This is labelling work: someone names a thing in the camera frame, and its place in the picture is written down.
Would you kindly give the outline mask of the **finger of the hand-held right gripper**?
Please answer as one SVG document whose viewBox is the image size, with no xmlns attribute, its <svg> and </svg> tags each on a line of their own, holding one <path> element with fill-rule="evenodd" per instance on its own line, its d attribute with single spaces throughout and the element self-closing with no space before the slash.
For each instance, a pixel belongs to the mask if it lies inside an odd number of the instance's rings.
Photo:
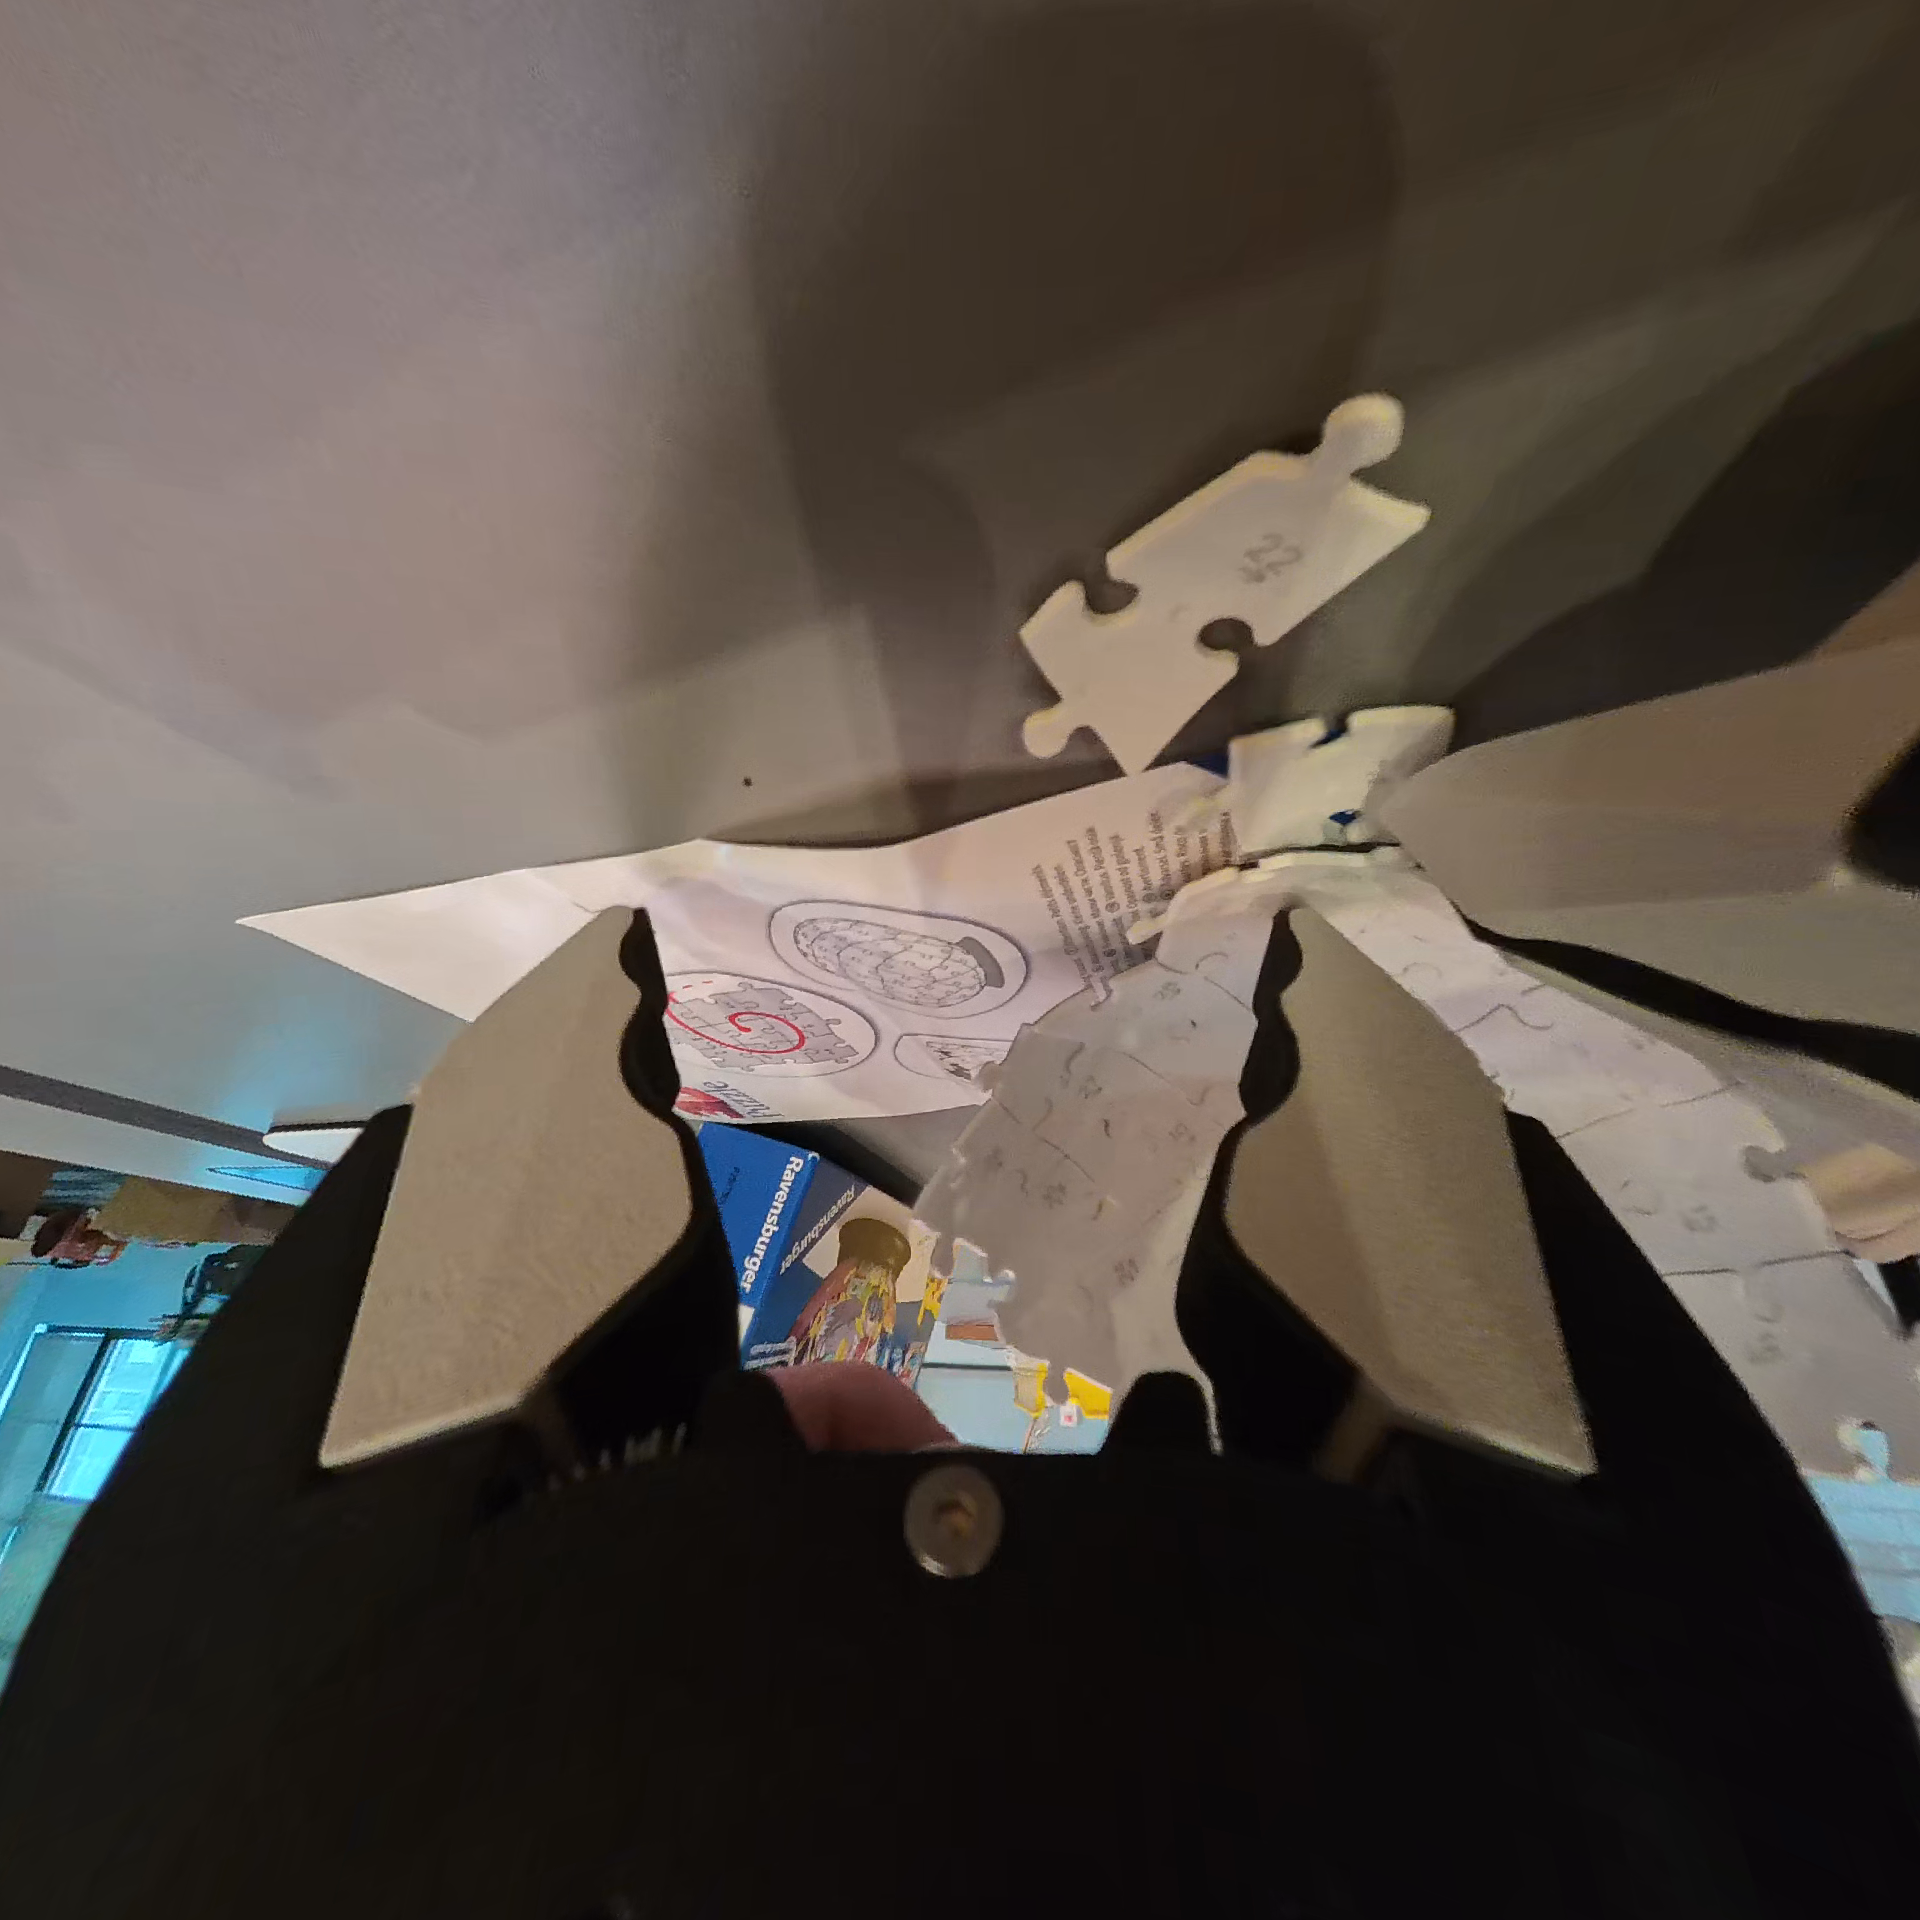
<svg viewBox="0 0 1920 1920">
<path fill-rule="evenodd" d="M 1918 1070 L 1918 648 L 1486 739 L 1382 823 L 1510 959 L 1841 1073 Z"/>
</svg>

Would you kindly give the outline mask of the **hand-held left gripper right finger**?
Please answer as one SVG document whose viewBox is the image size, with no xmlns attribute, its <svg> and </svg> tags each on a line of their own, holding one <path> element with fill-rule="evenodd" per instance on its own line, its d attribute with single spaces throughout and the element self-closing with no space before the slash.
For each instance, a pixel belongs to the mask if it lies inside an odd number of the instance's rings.
<svg viewBox="0 0 1920 1920">
<path fill-rule="evenodd" d="M 1177 1281 L 1227 1452 L 1366 1476 L 1417 1436 L 1592 1476 L 1502 1093 L 1304 906 L 1271 921 L 1257 1034 Z"/>
</svg>

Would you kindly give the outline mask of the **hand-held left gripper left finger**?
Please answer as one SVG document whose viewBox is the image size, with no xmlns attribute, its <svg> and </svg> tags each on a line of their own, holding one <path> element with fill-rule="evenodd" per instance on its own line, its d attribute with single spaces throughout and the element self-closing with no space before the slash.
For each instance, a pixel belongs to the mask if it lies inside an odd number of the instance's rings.
<svg viewBox="0 0 1920 1920">
<path fill-rule="evenodd" d="M 323 1467 L 523 1433 L 551 1467 L 683 1452 L 737 1368 L 735 1264 L 644 912 L 593 918 L 421 1085 Z"/>
</svg>

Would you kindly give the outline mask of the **partly built puzzle ball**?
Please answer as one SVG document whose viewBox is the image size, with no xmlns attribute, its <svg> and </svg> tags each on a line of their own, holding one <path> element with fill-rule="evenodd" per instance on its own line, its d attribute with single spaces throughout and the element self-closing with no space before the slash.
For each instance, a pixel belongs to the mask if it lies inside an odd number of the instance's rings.
<svg viewBox="0 0 1920 1920">
<path fill-rule="evenodd" d="M 1845 1138 L 1793 1132 L 1706 1043 L 1525 976 L 1427 880 L 1307 858 L 1198 885 L 1168 918 L 1171 968 L 1152 959 L 1024 1027 L 924 1192 L 944 1253 L 964 1238 L 1020 1275 L 1000 1332 L 1042 1427 L 1110 1421 L 1149 1371 L 1201 1382 L 1176 1292 L 1243 1118 L 1280 906 L 1324 918 L 1550 1129 L 1806 1473 L 1918 1484 L 1918 1335 L 1851 1258 L 1841 1198 L 1802 1172 Z"/>
</svg>

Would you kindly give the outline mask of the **blue puzzle box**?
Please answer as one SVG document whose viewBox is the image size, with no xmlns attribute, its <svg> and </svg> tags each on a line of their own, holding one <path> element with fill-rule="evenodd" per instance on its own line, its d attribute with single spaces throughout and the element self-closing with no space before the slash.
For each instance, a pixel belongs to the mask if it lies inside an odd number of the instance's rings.
<svg viewBox="0 0 1920 1920">
<path fill-rule="evenodd" d="M 699 1135 L 737 1275 L 740 1365 L 861 1364 L 918 1386 L 947 1280 L 909 1205 L 746 1126 Z"/>
</svg>

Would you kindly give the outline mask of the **small white puzzle piece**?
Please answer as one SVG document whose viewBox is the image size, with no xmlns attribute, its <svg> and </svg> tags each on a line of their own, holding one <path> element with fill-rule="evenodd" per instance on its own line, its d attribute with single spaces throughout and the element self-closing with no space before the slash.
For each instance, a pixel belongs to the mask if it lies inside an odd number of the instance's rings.
<svg viewBox="0 0 1920 1920">
<path fill-rule="evenodd" d="M 938 1328 L 947 1338 L 970 1346 L 1000 1346 L 1000 1308 L 1015 1295 L 1020 1275 L 996 1268 L 985 1249 L 954 1238 L 947 1274 L 942 1280 Z"/>
</svg>

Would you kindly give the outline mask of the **person's left hand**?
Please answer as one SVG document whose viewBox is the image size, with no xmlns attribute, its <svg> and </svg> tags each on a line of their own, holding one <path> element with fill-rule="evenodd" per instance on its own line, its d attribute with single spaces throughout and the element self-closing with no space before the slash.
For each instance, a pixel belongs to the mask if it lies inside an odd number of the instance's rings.
<svg viewBox="0 0 1920 1920">
<path fill-rule="evenodd" d="M 954 1452 L 957 1436 L 899 1377 L 854 1359 L 770 1371 L 786 1415 L 813 1452 Z"/>
</svg>

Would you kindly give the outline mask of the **window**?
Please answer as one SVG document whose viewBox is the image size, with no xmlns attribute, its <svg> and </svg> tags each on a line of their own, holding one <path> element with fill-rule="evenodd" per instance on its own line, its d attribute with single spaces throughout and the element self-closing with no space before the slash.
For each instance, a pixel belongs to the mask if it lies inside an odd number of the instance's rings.
<svg viewBox="0 0 1920 1920">
<path fill-rule="evenodd" d="M 3 1530 L 39 1502 L 91 1505 L 186 1358 L 156 1329 L 37 1323 L 3 1376 Z"/>
</svg>

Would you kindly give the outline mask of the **printed instruction sheet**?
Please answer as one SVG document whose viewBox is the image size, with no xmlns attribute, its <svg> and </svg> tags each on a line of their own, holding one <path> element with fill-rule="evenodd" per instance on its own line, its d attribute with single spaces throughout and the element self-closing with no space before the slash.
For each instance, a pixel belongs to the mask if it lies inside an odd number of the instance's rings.
<svg viewBox="0 0 1920 1920">
<path fill-rule="evenodd" d="M 1224 780 L 1168 763 L 882 849 L 713 840 L 246 918 L 463 1021 L 593 918 L 650 921 L 681 1112 L 950 1112 L 1024 1025 L 1143 961 L 1131 931 L 1237 862 Z"/>
</svg>

